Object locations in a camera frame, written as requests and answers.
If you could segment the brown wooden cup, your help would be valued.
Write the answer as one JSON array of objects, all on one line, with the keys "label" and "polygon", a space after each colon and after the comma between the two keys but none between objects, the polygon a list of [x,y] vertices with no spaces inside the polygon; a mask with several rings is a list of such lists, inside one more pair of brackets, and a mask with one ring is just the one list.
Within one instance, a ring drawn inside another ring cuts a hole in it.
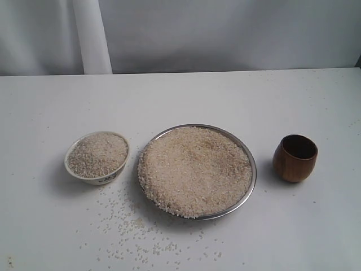
[{"label": "brown wooden cup", "polygon": [[278,144],[272,166],[281,179],[293,183],[302,182],[312,173],[317,155],[318,148],[311,139],[290,134]]}]

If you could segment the round metal rice tray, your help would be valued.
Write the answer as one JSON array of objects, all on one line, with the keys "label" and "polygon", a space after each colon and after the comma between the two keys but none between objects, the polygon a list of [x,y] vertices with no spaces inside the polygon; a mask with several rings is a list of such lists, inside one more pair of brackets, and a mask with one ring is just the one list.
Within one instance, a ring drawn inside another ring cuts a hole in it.
[{"label": "round metal rice tray", "polygon": [[211,220],[243,205],[254,190],[252,153],[233,134],[211,125],[178,125],[156,135],[139,155],[143,194],[158,209]]}]

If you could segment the white ceramic rice bowl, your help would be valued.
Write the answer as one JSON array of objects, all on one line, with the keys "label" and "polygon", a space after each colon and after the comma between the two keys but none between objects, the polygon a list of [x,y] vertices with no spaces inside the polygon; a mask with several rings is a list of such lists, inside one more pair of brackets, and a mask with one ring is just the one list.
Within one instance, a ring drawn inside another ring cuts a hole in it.
[{"label": "white ceramic rice bowl", "polygon": [[130,154],[127,139],[115,132],[93,132],[75,141],[64,157],[67,172],[90,185],[103,185],[124,170]]}]

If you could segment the white backdrop curtain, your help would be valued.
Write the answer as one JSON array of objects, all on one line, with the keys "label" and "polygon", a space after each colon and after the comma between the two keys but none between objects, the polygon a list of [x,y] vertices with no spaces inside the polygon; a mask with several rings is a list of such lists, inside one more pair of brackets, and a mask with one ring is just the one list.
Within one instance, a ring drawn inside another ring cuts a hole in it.
[{"label": "white backdrop curtain", "polygon": [[1,76],[111,73],[99,1],[1,1]]}]

